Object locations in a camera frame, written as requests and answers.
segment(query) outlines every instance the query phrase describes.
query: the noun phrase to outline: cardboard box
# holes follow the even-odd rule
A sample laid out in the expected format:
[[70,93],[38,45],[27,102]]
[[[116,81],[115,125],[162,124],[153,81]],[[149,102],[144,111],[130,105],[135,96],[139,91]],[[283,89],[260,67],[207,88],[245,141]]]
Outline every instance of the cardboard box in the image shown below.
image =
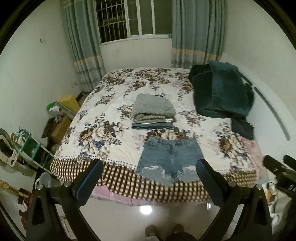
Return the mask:
[[56,144],[60,144],[65,133],[67,132],[69,126],[71,124],[71,120],[69,117],[65,116],[60,123],[58,123],[57,127],[51,134],[52,139]]

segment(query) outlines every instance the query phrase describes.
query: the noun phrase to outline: person's foot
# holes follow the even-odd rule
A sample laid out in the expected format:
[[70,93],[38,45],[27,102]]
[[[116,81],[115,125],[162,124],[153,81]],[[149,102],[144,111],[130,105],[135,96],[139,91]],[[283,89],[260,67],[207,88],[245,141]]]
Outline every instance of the person's foot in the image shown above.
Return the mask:
[[145,235],[146,237],[152,237],[152,236],[159,236],[158,235],[158,229],[154,225],[149,225],[147,228],[145,228]]
[[181,232],[184,232],[184,226],[182,224],[176,224],[173,227],[171,234],[181,233]]

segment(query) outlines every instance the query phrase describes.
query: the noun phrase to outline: folded gray sweater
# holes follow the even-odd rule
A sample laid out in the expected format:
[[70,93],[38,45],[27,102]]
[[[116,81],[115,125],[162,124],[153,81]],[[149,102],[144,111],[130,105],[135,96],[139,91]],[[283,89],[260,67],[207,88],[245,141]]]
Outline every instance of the folded gray sweater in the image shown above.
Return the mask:
[[169,100],[155,96],[138,94],[133,104],[132,118],[137,123],[166,122],[176,111]]

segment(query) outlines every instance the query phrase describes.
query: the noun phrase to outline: curtain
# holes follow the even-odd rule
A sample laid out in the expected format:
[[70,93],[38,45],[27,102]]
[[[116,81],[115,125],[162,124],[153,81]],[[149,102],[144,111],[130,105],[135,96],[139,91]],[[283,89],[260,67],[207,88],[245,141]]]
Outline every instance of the curtain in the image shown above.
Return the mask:
[[95,0],[62,0],[65,32],[83,92],[92,91],[106,74],[99,47]]
[[172,67],[190,69],[221,58],[224,1],[173,0]]

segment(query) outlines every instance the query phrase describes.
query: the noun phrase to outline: denim shorts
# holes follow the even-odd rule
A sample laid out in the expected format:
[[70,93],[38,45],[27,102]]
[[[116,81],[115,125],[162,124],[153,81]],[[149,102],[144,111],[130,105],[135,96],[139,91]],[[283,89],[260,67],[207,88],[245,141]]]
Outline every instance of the denim shorts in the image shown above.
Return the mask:
[[203,155],[195,138],[164,140],[150,136],[144,144],[137,173],[169,186],[180,180],[199,181],[196,163]]

